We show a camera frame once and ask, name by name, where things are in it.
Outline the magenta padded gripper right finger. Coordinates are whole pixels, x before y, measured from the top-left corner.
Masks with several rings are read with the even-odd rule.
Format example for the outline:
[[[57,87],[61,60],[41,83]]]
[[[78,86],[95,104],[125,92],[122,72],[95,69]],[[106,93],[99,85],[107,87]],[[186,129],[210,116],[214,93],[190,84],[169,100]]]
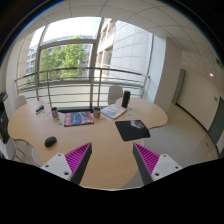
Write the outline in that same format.
[[[133,144],[133,155],[145,185],[182,169],[167,154],[158,154],[140,144]]]

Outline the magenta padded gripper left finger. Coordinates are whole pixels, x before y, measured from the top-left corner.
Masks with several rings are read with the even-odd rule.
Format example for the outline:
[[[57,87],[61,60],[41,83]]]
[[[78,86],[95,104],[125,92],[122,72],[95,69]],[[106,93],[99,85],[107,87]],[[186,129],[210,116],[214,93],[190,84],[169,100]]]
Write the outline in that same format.
[[[66,154],[57,153],[48,162],[42,165],[41,168],[79,185],[91,154],[92,144],[87,143]]]

